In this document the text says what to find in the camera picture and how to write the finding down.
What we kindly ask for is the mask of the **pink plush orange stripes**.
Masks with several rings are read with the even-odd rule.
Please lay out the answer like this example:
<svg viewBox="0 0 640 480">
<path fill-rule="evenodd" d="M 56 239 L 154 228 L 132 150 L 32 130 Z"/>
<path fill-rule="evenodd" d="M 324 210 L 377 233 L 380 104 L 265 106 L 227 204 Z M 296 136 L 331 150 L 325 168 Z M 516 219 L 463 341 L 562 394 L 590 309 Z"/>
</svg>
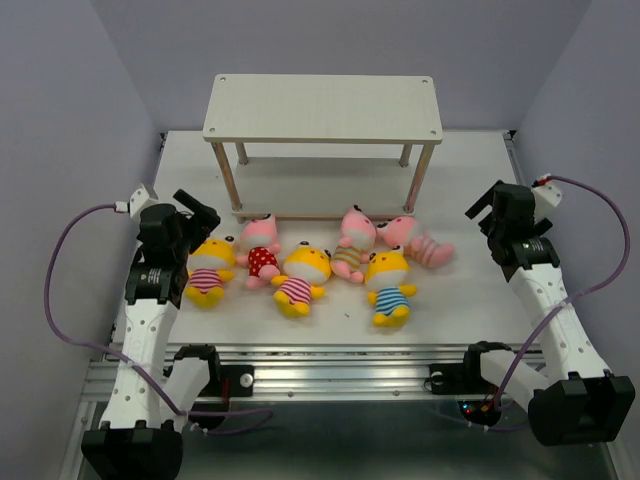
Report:
<svg viewBox="0 0 640 480">
<path fill-rule="evenodd" d="M 368 262 L 376 237 L 374 223 L 358 205 L 352 205 L 341 221 L 340 239 L 330 262 L 332 272 L 351 283 L 362 283 L 361 265 Z"/>
</svg>

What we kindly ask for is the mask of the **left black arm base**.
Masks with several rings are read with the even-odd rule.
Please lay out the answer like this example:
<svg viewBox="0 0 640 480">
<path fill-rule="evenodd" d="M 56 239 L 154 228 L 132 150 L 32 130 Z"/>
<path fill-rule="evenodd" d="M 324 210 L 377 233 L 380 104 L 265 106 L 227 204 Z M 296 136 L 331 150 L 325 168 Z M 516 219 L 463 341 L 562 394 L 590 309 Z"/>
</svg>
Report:
<svg viewBox="0 0 640 480">
<path fill-rule="evenodd" d="M 209 374 L 208 382 L 199 392 L 201 398 L 250 398 L 254 391 L 252 365 L 223 364 Z"/>
</svg>

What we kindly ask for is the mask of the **pink plush red polka-dot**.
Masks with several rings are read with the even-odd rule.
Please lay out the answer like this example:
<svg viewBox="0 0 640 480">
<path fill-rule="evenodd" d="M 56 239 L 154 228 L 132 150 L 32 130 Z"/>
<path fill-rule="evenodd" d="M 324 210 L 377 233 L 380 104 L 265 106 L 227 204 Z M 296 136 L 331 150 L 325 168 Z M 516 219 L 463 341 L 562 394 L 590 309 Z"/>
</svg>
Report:
<svg viewBox="0 0 640 480">
<path fill-rule="evenodd" d="M 247 223 L 240 235 L 240 254 L 236 262 L 247 269 L 245 286 L 250 290 L 264 287 L 281 274 L 276 258 L 281 251 L 276 219 L 266 214 Z"/>
</svg>

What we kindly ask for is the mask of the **yellow plush pink stripes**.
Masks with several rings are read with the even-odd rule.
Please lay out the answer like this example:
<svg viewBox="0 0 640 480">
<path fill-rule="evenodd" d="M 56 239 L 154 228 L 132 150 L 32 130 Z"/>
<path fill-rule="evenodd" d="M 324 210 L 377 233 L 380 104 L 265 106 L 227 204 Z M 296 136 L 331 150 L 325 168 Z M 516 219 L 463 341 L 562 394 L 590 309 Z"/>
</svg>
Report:
<svg viewBox="0 0 640 480">
<path fill-rule="evenodd" d="M 234 278 L 235 238 L 209 237 L 188 258 L 184 296 L 202 309 L 215 307 L 224 297 L 224 284 Z"/>
<path fill-rule="evenodd" d="M 271 279 L 273 299 L 288 318 L 308 316 L 313 300 L 325 296 L 323 285 L 332 274 L 331 253 L 302 241 L 285 259 L 282 272 Z"/>
</svg>

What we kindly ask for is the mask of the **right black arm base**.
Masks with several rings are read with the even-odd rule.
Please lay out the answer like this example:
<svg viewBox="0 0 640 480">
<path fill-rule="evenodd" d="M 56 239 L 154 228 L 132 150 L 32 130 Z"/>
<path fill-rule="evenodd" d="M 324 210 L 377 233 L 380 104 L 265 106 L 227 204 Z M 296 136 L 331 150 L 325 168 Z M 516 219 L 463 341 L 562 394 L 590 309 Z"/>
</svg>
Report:
<svg viewBox="0 0 640 480">
<path fill-rule="evenodd" d="M 496 386 L 479 373 L 473 373 L 463 363 L 432 363 L 425 386 L 434 395 L 485 395 Z"/>
</svg>

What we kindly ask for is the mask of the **aluminium rail frame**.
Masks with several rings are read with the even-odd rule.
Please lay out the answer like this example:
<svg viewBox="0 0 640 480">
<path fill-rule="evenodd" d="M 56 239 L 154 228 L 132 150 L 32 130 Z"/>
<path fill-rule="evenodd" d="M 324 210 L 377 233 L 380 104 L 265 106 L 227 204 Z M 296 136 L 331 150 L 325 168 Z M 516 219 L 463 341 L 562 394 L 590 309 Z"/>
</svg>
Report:
<svg viewBox="0 0 640 480">
<path fill-rule="evenodd" d="M 168 134 L 152 187 L 162 203 L 173 202 L 174 193 L 183 189 L 213 207 L 221 223 L 209 237 L 233 236 L 236 257 L 247 223 L 272 214 L 281 272 L 302 241 L 328 250 L 332 258 L 341 221 L 352 205 L 375 227 L 396 217 L 414 217 L 455 252 L 437 269 L 404 253 L 410 266 L 406 282 L 416 285 L 417 293 L 409 298 L 411 314 L 400 328 L 374 326 L 364 281 L 354 284 L 333 272 L 323 285 L 325 296 L 313 300 L 310 314 L 299 318 L 281 314 L 271 283 L 248 289 L 247 269 L 237 262 L 215 307 L 199 308 L 183 292 L 163 376 L 170 377 L 179 357 L 207 347 L 217 354 L 217 369 L 223 364 L 254 367 L 252 397 L 198 394 L 183 429 L 213 435 L 214 428 L 204 424 L 213 402 L 219 404 L 220 416 L 249 418 L 257 427 L 271 419 L 272 403 L 424 401 L 440 396 L 425 386 L 430 364 L 465 365 L 469 347 L 478 342 L 497 342 L 514 351 L 523 345 L 532 326 L 480 231 L 479 222 L 488 212 L 475 219 L 465 216 L 497 181 L 517 184 L 502 132 L 443 132 L 411 214 L 403 205 L 422 151 L 419 145 L 413 146 L 407 166 L 399 163 L 399 145 L 251 143 L 245 148 L 245 165 L 237 153 L 226 154 L 241 202 L 259 215 L 243 220 L 233 215 L 212 146 L 197 131 Z M 106 407 L 120 364 L 115 354 L 124 342 L 124 294 L 114 335 L 90 369 L 83 392 L 85 400 L 103 401 Z M 495 414 L 486 406 L 496 391 L 445 396 L 455 399 L 460 422 L 494 432 L 501 427 L 504 407 Z"/>
</svg>

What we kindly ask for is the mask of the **white two-tier shelf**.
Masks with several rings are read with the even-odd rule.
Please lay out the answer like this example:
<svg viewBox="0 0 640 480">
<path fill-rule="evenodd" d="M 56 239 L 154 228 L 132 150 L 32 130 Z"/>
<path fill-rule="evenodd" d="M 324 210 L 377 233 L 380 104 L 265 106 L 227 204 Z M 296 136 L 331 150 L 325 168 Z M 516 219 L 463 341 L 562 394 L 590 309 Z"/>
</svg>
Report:
<svg viewBox="0 0 640 480">
<path fill-rule="evenodd" d="M 422 148 L 403 210 L 411 214 L 443 129 L 429 76 L 220 74 L 216 76 L 202 130 L 222 171 L 233 215 L 249 219 L 225 151 L 276 144 L 399 145 L 401 166 L 413 146 Z"/>
</svg>

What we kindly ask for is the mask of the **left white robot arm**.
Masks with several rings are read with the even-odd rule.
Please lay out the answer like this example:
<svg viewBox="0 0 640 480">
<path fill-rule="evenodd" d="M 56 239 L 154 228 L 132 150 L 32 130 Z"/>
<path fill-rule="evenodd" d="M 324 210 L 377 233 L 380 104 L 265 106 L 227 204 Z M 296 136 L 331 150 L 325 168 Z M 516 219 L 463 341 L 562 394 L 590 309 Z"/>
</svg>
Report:
<svg viewBox="0 0 640 480">
<path fill-rule="evenodd" d="M 125 284 L 120 364 L 99 425 L 81 451 L 102 479 L 174 479 L 183 458 L 181 431 L 199 393 L 215 392 L 223 371 L 212 347 L 178 358 L 163 376 L 169 336 L 188 282 L 187 261 L 220 223 L 216 210 L 182 189 L 173 202 L 139 189 L 129 211 L 138 247 Z"/>
</svg>

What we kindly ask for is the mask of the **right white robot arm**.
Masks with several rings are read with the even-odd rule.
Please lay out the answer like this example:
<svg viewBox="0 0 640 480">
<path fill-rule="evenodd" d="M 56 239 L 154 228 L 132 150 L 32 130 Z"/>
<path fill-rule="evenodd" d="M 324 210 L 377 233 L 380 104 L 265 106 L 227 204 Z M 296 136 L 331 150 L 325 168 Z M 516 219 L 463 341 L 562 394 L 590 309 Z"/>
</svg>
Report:
<svg viewBox="0 0 640 480">
<path fill-rule="evenodd" d="M 550 213 L 560 204 L 562 177 L 546 175 L 524 186 L 497 181 L 466 212 L 480 221 L 493 261 L 519 298 L 532 331 L 519 350 L 497 342 L 469 347 L 460 366 L 463 384 L 497 391 L 486 409 L 498 414 L 503 397 L 527 413 L 527 424 L 544 446 L 608 443 L 616 439 L 636 396 L 629 377 L 615 375 L 589 339 L 574 307 L 576 300 L 612 283 L 630 253 L 623 253 L 605 280 L 574 294 L 567 292 L 560 258 L 546 238 Z"/>
</svg>

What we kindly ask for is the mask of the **yellow plush blue stripes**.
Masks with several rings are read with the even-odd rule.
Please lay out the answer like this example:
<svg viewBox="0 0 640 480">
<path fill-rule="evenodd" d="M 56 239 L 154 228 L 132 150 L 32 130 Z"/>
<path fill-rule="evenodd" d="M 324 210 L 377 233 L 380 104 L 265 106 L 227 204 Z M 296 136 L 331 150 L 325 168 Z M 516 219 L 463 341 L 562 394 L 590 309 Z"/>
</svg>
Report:
<svg viewBox="0 0 640 480">
<path fill-rule="evenodd" d="M 374 326 L 400 328 L 408 321 L 409 298 L 417 293 L 417 286 L 406 282 L 409 272 L 401 245 L 370 255 L 364 284 L 368 302 L 374 308 Z"/>
</svg>

